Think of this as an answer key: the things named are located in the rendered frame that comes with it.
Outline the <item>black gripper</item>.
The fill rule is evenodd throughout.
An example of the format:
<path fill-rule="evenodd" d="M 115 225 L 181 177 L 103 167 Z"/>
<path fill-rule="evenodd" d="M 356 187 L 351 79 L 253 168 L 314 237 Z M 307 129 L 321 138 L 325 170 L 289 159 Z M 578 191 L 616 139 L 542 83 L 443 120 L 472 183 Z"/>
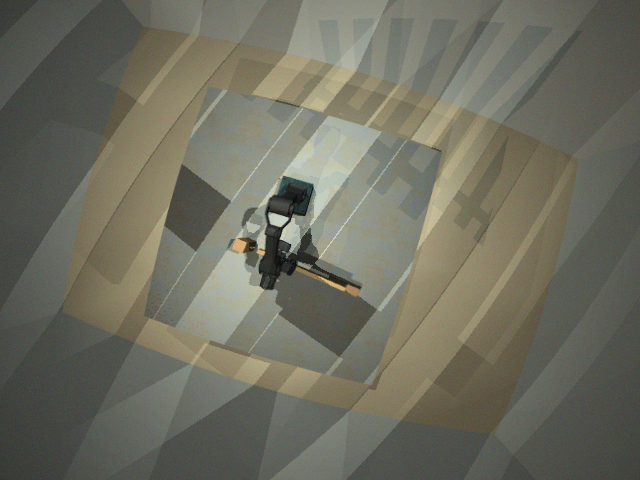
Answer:
<path fill-rule="evenodd" d="M 279 240 L 278 249 L 280 251 L 278 250 L 277 254 L 279 254 L 279 259 L 280 259 L 281 265 L 282 265 L 282 262 L 283 262 L 284 258 L 287 257 L 286 253 L 289 252 L 290 248 L 291 248 L 291 244 L 289 244 L 289 243 L 287 243 L 287 242 L 285 242 L 283 240 Z M 284 251 L 286 253 L 284 253 L 282 251 Z"/>

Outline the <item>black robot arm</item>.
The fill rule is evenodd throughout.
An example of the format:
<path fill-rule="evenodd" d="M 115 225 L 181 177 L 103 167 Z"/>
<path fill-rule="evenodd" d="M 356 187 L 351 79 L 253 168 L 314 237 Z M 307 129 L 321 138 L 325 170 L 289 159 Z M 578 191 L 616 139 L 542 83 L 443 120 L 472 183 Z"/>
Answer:
<path fill-rule="evenodd" d="M 280 276 L 280 272 L 291 276 L 296 269 L 297 262 L 293 259 L 284 258 L 282 265 L 279 259 L 278 245 L 283 228 L 290 223 L 295 205 L 299 206 L 307 196 L 307 187 L 288 183 L 282 196 L 273 195 L 269 199 L 265 216 L 267 226 L 265 231 L 265 255 L 259 264 L 259 274 L 263 275 L 260 287 L 265 290 L 273 290 L 276 279 Z M 281 226 L 271 225 L 269 222 L 269 212 L 289 217 L 289 219 Z"/>

